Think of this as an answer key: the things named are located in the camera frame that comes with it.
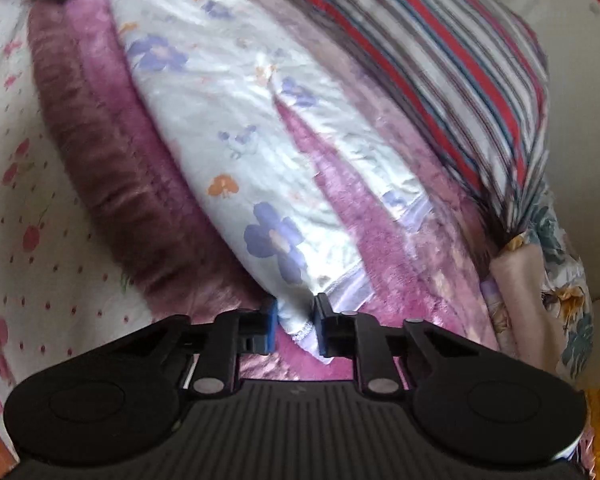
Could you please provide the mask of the pink plush blanket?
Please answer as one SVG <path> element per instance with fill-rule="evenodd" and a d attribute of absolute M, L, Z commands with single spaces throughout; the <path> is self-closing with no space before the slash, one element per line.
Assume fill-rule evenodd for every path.
<path fill-rule="evenodd" d="M 209 321 L 256 306 L 262 288 L 187 188 L 132 87 L 107 1 L 35 0 L 29 41 L 44 120 L 91 223 L 83 246 L 104 244 L 156 318 Z M 361 248 L 372 278 L 364 311 L 391 325 L 423 315 L 494 347 L 460 229 L 466 212 L 437 161 L 425 155 L 418 172 L 434 208 L 405 234 L 334 150 L 299 127 L 291 132 Z"/>

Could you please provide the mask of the floral pillow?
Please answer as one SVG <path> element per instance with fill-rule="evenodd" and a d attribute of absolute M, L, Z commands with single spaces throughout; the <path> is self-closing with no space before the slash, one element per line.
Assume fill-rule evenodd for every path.
<path fill-rule="evenodd" d="M 524 229 L 498 255 L 529 244 L 538 245 L 542 250 L 544 307 L 562 322 L 566 335 L 566 348 L 558 361 L 558 376 L 566 382 L 575 382 L 593 350 L 592 299 L 584 265 L 559 224 L 554 196 L 547 183 L 543 183 L 536 194 Z"/>

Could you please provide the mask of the folded beige garment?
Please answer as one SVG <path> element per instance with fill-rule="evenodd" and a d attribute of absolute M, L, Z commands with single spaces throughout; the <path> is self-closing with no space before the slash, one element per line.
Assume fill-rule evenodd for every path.
<path fill-rule="evenodd" d="M 489 270 L 508 316 L 515 356 L 558 376 L 566 335 L 562 322 L 542 301 L 545 270 L 541 248 L 529 244 L 502 252 L 490 262 Z"/>

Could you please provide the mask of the cherry print bed sheet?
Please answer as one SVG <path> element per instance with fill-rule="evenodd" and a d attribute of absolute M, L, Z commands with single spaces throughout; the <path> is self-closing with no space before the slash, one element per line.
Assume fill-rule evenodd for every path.
<path fill-rule="evenodd" d="M 31 3 L 0 0 L 0 430 L 18 382 L 152 321 L 47 134 L 28 46 Z"/>

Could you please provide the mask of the striped quilt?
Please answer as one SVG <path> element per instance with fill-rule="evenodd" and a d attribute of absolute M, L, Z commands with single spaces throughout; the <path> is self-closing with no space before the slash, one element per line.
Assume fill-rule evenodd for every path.
<path fill-rule="evenodd" d="M 496 240 L 528 229 L 550 85 L 531 28 L 498 0 L 294 0 L 354 56 L 478 203 Z"/>

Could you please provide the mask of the white floral garment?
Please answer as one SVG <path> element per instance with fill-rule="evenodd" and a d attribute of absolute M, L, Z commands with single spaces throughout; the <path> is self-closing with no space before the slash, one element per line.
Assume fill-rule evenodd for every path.
<path fill-rule="evenodd" d="M 225 243 L 278 301 L 283 330 L 317 354 L 311 298 L 340 312 L 372 296 L 341 214 L 291 132 L 344 158 L 401 229 L 431 204 L 398 153 L 254 0 L 109 0 L 130 72 L 178 169 Z"/>

